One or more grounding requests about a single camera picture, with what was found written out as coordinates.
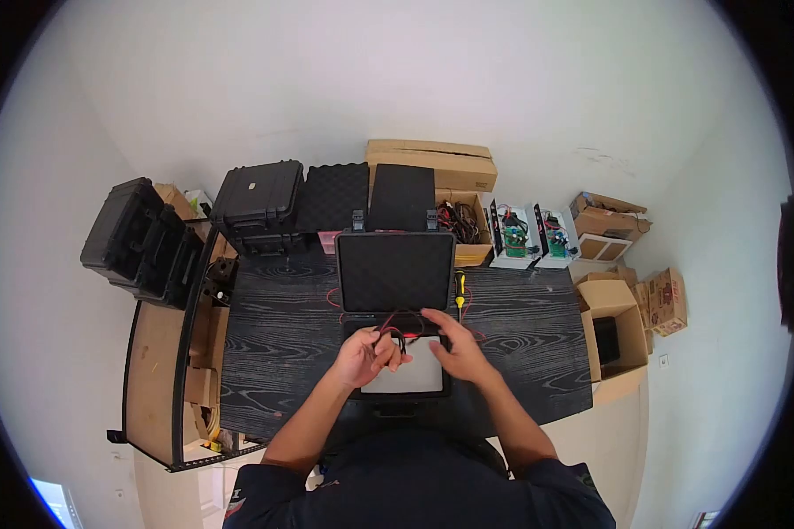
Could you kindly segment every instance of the pink container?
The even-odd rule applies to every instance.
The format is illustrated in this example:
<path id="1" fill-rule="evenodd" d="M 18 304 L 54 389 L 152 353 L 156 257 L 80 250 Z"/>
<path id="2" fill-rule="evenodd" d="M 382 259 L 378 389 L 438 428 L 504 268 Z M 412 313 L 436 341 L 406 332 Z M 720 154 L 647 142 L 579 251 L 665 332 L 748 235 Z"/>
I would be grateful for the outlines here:
<path id="1" fill-rule="evenodd" d="M 340 234 L 340 231 L 319 231 L 318 237 L 321 238 L 321 247 L 323 253 L 328 255 L 335 255 L 335 236 Z"/>

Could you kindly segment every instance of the black wood grain desk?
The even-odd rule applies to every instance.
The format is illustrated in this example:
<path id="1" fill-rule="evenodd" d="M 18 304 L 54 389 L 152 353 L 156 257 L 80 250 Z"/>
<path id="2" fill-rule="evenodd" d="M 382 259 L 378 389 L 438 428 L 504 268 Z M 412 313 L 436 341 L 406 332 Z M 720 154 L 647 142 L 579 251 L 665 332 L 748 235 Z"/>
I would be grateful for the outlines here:
<path id="1" fill-rule="evenodd" d="M 465 323 L 486 335 L 483 352 L 527 413 L 545 424 L 590 408 L 588 353 L 567 270 L 465 273 L 473 293 Z M 222 428 L 269 440 L 302 405 L 341 344 L 340 309 L 326 300 L 336 287 L 335 256 L 319 247 L 303 255 L 242 259 L 223 353 Z M 453 384 L 452 395 L 423 420 L 496 435 L 476 388 Z M 370 406 L 349 401 L 336 429 L 368 414 Z"/>

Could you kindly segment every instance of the man's arm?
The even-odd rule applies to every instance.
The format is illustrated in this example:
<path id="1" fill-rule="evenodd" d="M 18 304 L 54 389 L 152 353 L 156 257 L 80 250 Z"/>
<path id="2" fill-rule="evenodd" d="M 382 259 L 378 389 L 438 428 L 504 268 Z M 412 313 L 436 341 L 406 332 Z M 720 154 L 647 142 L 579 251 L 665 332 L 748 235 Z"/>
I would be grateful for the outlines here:
<path id="1" fill-rule="evenodd" d="M 515 477 L 524 477 L 523 471 L 538 460 L 559 459 L 551 439 L 523 409 L 497 370 L 475 384 L 485 397 L 500 446 Z"/>
<path id="2" fill-rule="evenodd" d="M 360 329 L 341 345 L 335 364 L 318 382 L 292 418 L 273 437 L 262 462 L 288 468 L 303 477 L 318 462 L 329 431 L 356 387 L 373 380 L 386 365 L 392 372 L 412 361 L 401 354 L 390 333 Z"/>
<path id="3" fill-rule="evenodd" d="M 449 352 L 441 344 L 429 344 L 447 373 L 473 382 L 485 397 L 500 446 L 515 477 L 522 477 L 523 471 L 538 460 L 559 459 L 550 438 L 523 409 L 502 375 L 488 363 L 471 331 L 445 312 L 424 309 L 423 315 L 441 327 L 452 344 Z"/>
<path id="4" fill-rule="evenodd" d="M 353 388 L 330 368 L 265 450 L 262 463 L 284 466 L 302 476 L 318 462 L 329 431 Z"/>

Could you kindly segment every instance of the white floor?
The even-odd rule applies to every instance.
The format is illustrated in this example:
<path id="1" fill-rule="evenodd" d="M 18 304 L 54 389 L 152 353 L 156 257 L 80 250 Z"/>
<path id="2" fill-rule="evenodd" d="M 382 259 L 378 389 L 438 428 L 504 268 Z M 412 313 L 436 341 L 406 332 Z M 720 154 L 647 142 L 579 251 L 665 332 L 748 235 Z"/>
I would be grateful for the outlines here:
<path id="1" fill-rule="evenodd" d="M 574 280 L 604 265 L 574 263 Z M 630 526 L 644 472 L 647 443 L 648 386 L 608 405 L 543 425 L 561 461 L 585 462 L 617 526 Z M 497 438 L 489 439 L 499 450 Z M 220 529 L 238 468 L 262 460 L 262 451 L 223 464 L 169 474 L 135 453 L 135 481 L 146 529 Z"/>

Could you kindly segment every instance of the open black case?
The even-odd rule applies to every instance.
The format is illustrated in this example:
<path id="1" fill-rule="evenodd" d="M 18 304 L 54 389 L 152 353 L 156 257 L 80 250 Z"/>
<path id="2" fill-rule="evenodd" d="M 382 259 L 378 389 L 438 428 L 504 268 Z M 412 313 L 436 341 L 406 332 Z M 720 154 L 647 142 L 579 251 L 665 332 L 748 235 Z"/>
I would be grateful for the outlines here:
<path id="1" fill-rule="evenodd" d="M 342 341 L 364 327 L 389 325 L 403 333 L 437 336 L 438 326 L 420 316 L 424 307 L 446 311 L 453 291 L 455 236 L 450 232 L 344 232 L 335 238 Z M 442 369 L 442 389 L 418 393 L 362 393 L 351 399 L 417 401 L 448 397 L 452 382 Z"/>

